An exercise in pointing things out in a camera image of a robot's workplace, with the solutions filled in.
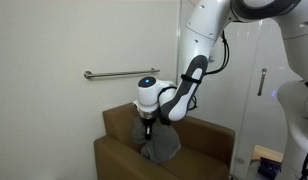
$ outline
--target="black cable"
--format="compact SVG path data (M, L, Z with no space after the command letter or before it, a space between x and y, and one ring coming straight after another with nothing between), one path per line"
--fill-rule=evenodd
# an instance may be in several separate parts
M193 101L194 105L193 105L193 107L191 107L191 108L188 109L189 111L192 111L192 110L194 110L194 109L197 108L197 106L196 106L196 104L197 104L197 99L196 99L196 96L195 96L195 95L193 96L192 101Z
M308 153L306 154L306 157L303 163L302 177L300 178L300 180L307 180L307 176L308 176L307 165L308 165Z
M206 75L210 75L210 74L217 74L219 72L221 72L223 69L225 69L225 67L227 66L228 64L228 61L229 61L229 58L230 58L230 48L229 48L229 45L227 43L227 39L225 37L225 32L223 31L222 34L221 34L221 38L223 39L222 42L224 44L224 60L223 60L223 64L222 66L217 69L217 70L214 70L214 71L210 71L210 72L206 72L205 73L205 76Z

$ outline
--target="robotic arm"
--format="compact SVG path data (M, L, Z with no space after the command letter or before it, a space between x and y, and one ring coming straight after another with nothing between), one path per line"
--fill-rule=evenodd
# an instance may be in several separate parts
M285 152L279 178L292 179L300 177L308 152L308 133L300 133L304 124L298 124L297 119L304 116L308 119L308 0L270 3L268 0L201 0L182 35L182 80L176 87L171 81L143 78L138 85L138 99L133 103L144 119L181 120L205 75L208 57L223 29L234 21L264 18L273 18L280 26L289 65L306 84L301 88L296 84L285 85L278 92L289 125L287 147L292 148Z

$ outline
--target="gray cloth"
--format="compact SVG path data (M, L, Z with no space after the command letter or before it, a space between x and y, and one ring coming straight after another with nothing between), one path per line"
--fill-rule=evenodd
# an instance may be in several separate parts
M179 137L172 126L154 123L151 140L145 139L145 127L140 117L134 120L133 139L144 144L141 154L155 163L167 161L181 149Z

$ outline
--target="brown armchair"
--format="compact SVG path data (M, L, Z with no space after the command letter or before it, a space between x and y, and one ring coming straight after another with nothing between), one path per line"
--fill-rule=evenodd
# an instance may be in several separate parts
M103 112L107 135L94 142L98 179L229 179L233 130L190 116L172 122L182 148L171 160L155 164L133 142L137 116L132 103Z

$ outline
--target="armchair armrest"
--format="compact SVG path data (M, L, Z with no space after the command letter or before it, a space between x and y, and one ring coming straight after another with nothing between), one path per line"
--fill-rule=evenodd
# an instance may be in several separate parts
M181 144L225 162L230 167L235 132L229 128L186 116L173 122Z
M96 140L94 149L99 179L178 179L112 137Z

